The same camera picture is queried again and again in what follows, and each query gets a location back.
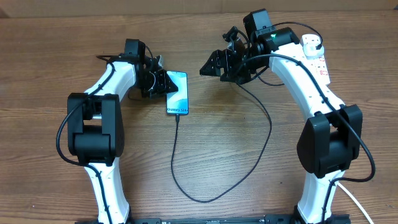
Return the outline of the blue Galaxy smartphone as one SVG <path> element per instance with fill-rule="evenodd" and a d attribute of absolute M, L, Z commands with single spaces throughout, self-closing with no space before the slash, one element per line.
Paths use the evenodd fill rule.
<path fill-rule="evenodd" d="M 178 88 L 177 91 L 166 95 L 167 114 L 189 114 L 187 74 L 185 72 L 168 71 L 167 75 Z"/>

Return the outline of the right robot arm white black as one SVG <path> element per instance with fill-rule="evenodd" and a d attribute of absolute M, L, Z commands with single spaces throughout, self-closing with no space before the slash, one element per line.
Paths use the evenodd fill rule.
<path fill-rule="evenodd" d="M 250 12 L 244 30 L 232 27 L 228 43 L 214 51 L 200 74 L 243 85 L 271 70 L 298 104 L 305 121 L 297 155 L 305 169 L 302 196 L 292 223 L 349 223 L 348 215 L 331 211 L 337 185 L 358 158 L 363 114 L 330 89 L 323 39 L 317 30 L 297 36 L 293 22 L 273 24 L 265 9 Z"/>

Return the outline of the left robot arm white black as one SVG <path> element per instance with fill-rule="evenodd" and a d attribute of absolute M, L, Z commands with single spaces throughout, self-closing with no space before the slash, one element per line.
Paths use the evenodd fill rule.
<path fill-rule="evenodd" d="M 132 222 L 119 170 L 124 150 L 122 99 L 134 87 L 144 98 L 178 91 L 162 57 L 146 55 L 147 51 L 142 41 L 126 39 L 123 53 L 99 56 L 106 70 L 91 88 L 68 96 L 61 127 L 67 128 L 68 150 L 77 158 L 74 164 L 90 176 L 98 205 L 95 223 Z"/>

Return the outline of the white charger plug adapter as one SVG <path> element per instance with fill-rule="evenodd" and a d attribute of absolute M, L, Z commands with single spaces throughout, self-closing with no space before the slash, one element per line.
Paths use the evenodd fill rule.
<path fill-rule="evenodd" d="M 317 49 L 317 44 L 309 43 L 303 45 L 303 52 L 308 60 L 313 60 L 324 55 L 325 49 L 321 46 Z"/>

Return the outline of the white power strip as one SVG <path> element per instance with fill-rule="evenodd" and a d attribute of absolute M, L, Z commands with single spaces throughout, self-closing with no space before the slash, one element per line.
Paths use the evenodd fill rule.
<path fill-rule="evenodd" d="M 313 43 L 313 44 L 317 44 L 318 46 L 320 45 L 320 38 L 319 36 L 315 35 L 315 34 L 305 34 L 302 36 L 302 38 L 300 39 L 300 44 L 303 48 L 304 44 L 309 44 L 309 43 Z M 311 64 L 311 66 L 316 70 L 316 75 L 314 75 L 315 78 L 318 79 L 319 83 L 322 83 L 326 86 L 328 86 L 331 81 L 330 81 L 330 76 L 328 73 L 328 68 L 326 65 L 326 59 L 325 56 L 321 56 L 319 58 L 313 59 L 313 60 L 308 60 Z"/>

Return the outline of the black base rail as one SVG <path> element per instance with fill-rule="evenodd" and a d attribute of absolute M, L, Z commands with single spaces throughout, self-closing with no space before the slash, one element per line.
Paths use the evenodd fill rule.
<path fill-rule="evenodd" d="M 174 219 L 162 220 L 160 218 L 129 218 L 127 223 L 132 224 L 290 224 L 300 223 L 292 215 L 265 215 L 263 217 L 243 218 L 208 218 L 208 219 Z"/>

